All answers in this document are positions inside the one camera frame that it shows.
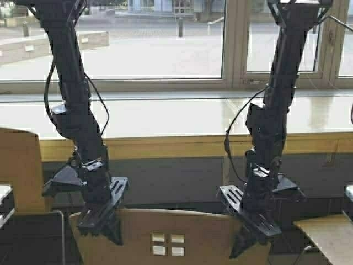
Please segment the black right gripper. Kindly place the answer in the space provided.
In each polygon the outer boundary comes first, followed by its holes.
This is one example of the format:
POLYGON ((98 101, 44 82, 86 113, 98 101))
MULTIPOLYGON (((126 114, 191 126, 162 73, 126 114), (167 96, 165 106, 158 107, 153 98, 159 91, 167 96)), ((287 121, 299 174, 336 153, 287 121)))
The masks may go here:
POLYGON ((278 170, 265 169, 257 164, 247 165, 247 179, 243 188, 223 185, 217 196, 235 219, 238 228, 233 236, 229 259, 236 259, 257 243, 267 244, 282 233, 271 218, 275 200, 306 201, 301 188, 278 170))

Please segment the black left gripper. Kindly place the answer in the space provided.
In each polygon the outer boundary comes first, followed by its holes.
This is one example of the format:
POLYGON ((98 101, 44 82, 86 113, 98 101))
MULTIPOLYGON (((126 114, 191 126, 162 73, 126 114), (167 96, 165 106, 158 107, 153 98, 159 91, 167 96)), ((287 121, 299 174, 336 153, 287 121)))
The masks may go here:
POLYGON ((101 159, 74 165, 69 161, 43 185, 42 196, 80 192, 84 204, 76 222, 83 236, 104 236, 118 246, 123 245, 121 220, 116 216, 128 178, 113 177, 101 159))

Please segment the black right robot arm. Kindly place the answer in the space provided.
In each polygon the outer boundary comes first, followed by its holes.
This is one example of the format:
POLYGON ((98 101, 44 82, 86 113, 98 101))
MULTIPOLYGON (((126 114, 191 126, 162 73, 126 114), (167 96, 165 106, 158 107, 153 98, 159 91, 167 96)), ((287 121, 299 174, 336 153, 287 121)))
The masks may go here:
POLYGON ((241 221, 229 254, 236 259, 255 244, 266 245, 281 234, 272 218, 277 200, 305 201, 300 187, 280 168, 287 136, 287 115, 292 104, 304 47, 311 29, 322 23, 332 1, 268 1, 279 35, 269 81, 261 105, 247 102, 246 127, 252 147, 245 152, 241 188, 220 186, 217 195, 230 216, 241 221))

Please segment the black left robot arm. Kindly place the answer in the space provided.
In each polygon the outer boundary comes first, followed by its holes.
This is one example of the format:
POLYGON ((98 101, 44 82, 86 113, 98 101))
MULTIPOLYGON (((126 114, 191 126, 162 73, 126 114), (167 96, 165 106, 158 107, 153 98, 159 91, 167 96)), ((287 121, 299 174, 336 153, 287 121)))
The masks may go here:
POLYGON ((58 133, 74 143, 66 164, 44 184, 45 197, 80 192, 83 208, 77 229, 83 236, 103 235, 122 245, 121 221, 116 210, 128 186, 125 177, 110 173, 108 148, 91 110, 91 82, 81 59, 75 23, 83 1, 17 1, 27 7, 47 34, 53 67, 58 74, 62 103, 47 107, 47 115, 58 133))

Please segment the left robot base edge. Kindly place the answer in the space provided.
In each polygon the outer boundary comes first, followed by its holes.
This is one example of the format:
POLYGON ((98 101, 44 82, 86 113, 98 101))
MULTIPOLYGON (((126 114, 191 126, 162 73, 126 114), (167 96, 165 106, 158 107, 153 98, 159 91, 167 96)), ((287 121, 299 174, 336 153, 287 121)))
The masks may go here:
POLYGON ((13 188, 9 184, 1 184, 1 228, 15 212, 13 188))

